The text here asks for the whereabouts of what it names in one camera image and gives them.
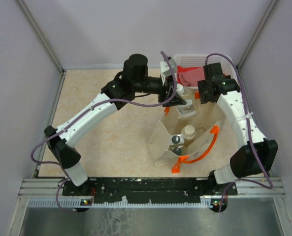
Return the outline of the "amber liquid bottle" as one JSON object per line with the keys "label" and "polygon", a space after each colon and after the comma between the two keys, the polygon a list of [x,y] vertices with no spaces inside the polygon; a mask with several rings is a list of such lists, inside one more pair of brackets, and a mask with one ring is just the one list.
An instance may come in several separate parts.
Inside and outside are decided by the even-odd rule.
{"label": "amber liquid bottle", "polygon": [[178,117],[181,119],[187,119],[197,115],[199,110],[196,105],[195,91],[190,87],[177,84],[176,93],[186,102],[185,105],[179,105],[176,107]]}

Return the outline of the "beige round bottle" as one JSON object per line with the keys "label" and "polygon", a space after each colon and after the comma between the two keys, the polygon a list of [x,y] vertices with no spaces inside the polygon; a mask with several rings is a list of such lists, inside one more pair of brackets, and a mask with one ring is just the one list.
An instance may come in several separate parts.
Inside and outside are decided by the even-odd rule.
{"label": "beige round bottle", "polygon": [[182,128],[181,134],[183,135],[185,143],[191,142],[196,136],[196,130],[192,125],[186,125]]}

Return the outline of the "canvas bag orange handles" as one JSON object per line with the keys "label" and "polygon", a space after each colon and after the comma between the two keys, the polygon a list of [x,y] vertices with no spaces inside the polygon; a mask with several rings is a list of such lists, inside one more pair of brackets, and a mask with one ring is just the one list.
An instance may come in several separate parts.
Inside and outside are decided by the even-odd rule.
{"label": "canvas bag orange handles", "polygon": [[169,166],[174,174],[210,153],[226,120],[218,104],[202,104],[197,91],[186,100],[189,105],[165,108],[148,142],[155,167]]}

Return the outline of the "white bottle black cap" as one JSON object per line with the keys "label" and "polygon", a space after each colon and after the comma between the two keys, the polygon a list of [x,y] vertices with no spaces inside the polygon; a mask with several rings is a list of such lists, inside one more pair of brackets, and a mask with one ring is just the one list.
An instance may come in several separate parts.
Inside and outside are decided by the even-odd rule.
{"label": "white bottle black cap", "polygon": [[185,142],[184,136],[182,134],[174,134],[170,135],[169,137],[169,145],[174,146],[174,145],[183,145]]}

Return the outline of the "clear bottle black cap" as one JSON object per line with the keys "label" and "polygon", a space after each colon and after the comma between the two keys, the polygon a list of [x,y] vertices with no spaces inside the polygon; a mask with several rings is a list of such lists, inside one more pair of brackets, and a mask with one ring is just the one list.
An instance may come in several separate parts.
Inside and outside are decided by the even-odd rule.
{"label": "clear bottle black cap", "polygon": [[172,146],[169,150],[178,156],[182,156],[186,153],[184,146]]}

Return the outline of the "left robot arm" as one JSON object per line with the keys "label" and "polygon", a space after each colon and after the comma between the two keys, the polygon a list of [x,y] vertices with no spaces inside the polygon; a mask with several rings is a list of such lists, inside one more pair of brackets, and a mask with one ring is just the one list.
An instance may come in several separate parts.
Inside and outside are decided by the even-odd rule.
{"label": "left robot arm", "polygon": [[91,184],[75,146],[92,128],[127,104],[141,106],[134,101],[136,93],[157,95],[158,106],[171,107],[186,103],[176,93],[175,60],[165,53],[162,56],[164,60],[160,64],[160,76],[151,77],[148,74],[148,59],[142,54],[131,55],[124,62],[122,71],[82,111],[56,128],[50,125],[45,128],[46,143],[78,194],[87,194]]}

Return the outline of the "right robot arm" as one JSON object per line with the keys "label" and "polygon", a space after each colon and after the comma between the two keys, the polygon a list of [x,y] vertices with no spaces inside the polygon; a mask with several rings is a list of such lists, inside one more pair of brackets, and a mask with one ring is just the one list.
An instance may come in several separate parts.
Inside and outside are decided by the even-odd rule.
{"label": "right robot arm", "polygon": [[245,107],[244,92],[234,78],[223,73],[219,62],[205,65],[203,71],[205,79],[198,82],[201,102],[216,103],[222,109],[238,145],[229,163],[209,174],[208,189],[218,195],[225,190],[227,183],[251,175],[268,176],[278,145],[259,130]]}

